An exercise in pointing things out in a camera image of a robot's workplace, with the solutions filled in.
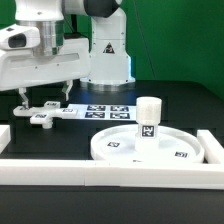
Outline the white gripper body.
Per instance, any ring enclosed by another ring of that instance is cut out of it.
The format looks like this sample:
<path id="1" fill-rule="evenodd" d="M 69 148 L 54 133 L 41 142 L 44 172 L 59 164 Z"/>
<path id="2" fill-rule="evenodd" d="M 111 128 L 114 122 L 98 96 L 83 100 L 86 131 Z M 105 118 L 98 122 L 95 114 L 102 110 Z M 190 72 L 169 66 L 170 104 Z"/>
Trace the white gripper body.
<path id="1" fill-rule="evenodd" d="M 87 38 L 67 39 L 54 56 L 35 57 L 31 49 L 0 50 L 0 91 L 79 79 L 89 73 Z"/>

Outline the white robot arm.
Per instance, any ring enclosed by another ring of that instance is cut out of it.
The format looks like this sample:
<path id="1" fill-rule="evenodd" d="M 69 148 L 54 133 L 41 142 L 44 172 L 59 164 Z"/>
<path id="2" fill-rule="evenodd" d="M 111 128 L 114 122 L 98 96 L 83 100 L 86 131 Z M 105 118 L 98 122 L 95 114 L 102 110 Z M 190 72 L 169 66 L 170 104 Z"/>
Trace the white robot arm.
<path id="1" fill-rule="evenodd" d="M 73 81 L 98 91 L 133 86 L 122 0 L 15 0 L 16 23 L 0 30 L 0 91 Z"/>

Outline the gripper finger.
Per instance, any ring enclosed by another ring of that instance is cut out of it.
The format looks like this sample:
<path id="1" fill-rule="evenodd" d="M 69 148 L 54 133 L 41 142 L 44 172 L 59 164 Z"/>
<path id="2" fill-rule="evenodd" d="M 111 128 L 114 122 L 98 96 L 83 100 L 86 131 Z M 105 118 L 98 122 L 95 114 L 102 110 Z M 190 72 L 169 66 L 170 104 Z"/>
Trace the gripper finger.
<path id="1" fill-rule="evenodd" d="M 25 109 L 29 109 L 29 99 L 28 97 L 26 96 L 26 88 L 19 88 L 18 89 L 19 91 L 19 95 L 22 99 L 22 106 L 25 108 Z"/>
<path id="2" fill-rule="evenodd" d="M 70 93 L 72 87 L 73 87 L 73 81 L 72 80 L 66 81 L 63 85 L 62 92 L 65 94 L 65 100 L 66 101 L 69 100 L 69 93 Z"/>

